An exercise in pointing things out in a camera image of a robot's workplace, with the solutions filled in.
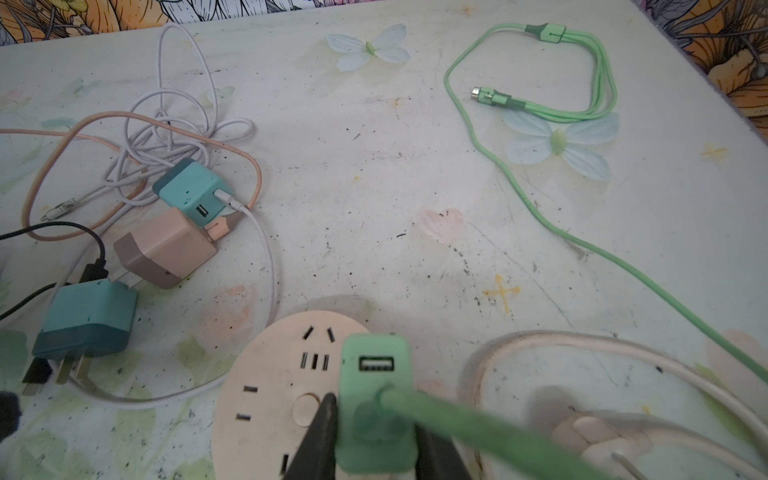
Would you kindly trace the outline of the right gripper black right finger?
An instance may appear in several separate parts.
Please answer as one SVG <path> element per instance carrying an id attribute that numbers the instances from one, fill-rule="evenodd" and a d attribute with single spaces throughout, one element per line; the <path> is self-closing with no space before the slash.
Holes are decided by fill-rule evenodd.
<path id="1" fill-rule="evenodd" d="M 416 428 L 417 480 L 471 480 L 454 443 L 421 427 Z"/>

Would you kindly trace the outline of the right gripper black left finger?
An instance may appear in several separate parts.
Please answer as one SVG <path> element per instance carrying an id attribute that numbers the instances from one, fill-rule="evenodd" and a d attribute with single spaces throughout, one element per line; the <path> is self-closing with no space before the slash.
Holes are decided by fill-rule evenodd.
<path id="1" fill-rule="evenodd" d="M 337 398 L 335 394 L 328 393 L 323 397 L 283 478 L 285 480 L 334 480 L 337 434 Z"/>

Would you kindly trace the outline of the light green USB charger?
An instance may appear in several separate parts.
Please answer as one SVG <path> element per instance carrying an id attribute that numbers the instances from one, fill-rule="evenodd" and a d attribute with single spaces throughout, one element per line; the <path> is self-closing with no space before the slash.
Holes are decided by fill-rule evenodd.
<path id="1" fill-rule="evenodd" d="M 418 457 L 415 427 L 378 403 L 387 387 L 413 387 L 411 350 L 393 334 L 354 334 L 342 344 L 337 465 L 348 474 L 400 474 Z"/>

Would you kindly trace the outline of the teal charger with black cable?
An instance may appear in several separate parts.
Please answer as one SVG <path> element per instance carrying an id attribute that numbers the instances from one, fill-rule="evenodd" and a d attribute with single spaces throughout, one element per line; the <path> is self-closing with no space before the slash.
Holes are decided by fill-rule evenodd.
<path id="1" fill-rule="evenodd" d="M 57 382 L 85 359 L 118 354 L 129 343 L 138 292 L 121 282 L 94 280 L 60 288 L 32 354 L 60 368 Z"/>

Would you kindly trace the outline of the teal charger with white cable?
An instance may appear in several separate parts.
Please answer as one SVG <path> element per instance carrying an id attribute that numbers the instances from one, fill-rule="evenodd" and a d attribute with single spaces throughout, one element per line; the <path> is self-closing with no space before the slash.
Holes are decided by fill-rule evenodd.
<path id="1" fill-rule="evenodd" d="M 204 227 L 225 208 L 215 195 L 217 190 L 233 194 L 217 174 L 191 158 L 180 160 L 153 185 L 153 192 L 168 206 L 178 208 L 195 225 Z"/>

